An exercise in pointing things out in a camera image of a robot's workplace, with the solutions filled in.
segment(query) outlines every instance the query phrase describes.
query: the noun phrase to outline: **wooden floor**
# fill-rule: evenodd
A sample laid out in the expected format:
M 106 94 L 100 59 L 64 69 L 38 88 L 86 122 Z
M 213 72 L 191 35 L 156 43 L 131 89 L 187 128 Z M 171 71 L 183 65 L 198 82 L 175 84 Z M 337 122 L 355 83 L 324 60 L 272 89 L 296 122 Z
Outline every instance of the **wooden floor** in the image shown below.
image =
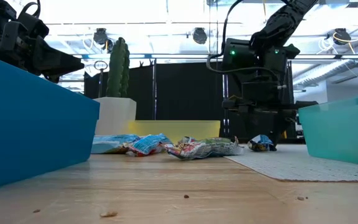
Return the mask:
M 100 155 L 1 187 L 0 223 L 358 223 L 358 184 L 279 182 L 225 158 Z

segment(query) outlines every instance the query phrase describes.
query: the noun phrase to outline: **crumb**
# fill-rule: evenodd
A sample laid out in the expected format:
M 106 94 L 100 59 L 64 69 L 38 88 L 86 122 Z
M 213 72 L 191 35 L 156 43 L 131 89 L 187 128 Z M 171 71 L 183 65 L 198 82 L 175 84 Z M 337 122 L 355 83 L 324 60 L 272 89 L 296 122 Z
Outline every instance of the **crumb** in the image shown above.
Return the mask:
M 118 212 L 104 212 L 100 214 L 100 217 L 107 218 L 107 217 L 115 217 L 117 216 Z

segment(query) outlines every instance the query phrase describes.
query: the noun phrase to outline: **blue bin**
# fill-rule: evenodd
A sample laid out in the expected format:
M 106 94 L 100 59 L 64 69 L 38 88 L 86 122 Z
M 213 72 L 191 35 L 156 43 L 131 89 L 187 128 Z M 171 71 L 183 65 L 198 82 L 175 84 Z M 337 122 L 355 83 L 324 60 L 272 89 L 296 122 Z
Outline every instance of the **blue bin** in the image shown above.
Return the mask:
M 99 103 L 0 61 L 0 185 L 86 161 Z
M 309 155 L 358 164 L 358 97 L 299 110 Z

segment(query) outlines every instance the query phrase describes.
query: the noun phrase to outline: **yellow box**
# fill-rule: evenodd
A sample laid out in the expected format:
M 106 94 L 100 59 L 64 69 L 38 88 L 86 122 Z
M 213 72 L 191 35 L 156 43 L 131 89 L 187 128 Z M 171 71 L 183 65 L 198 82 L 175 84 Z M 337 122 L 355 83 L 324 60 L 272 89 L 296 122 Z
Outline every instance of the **yellow box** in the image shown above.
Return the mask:
M 184 136 L 195 139 L 219 137 L 221 121 L 129 121 L 128 131 L 131 134 L 146 136 L 163 133 L 173 143 Z

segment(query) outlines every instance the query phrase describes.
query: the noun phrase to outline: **green cactus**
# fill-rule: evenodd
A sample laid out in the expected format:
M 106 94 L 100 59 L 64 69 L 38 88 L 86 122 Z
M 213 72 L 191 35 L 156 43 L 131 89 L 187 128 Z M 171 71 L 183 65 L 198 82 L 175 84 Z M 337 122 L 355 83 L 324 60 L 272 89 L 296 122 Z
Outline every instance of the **green cactus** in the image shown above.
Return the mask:
M 125 40 L 120 37 L 112 47 L 107 97 L 126 97 L 129 80 L 129 51 Z

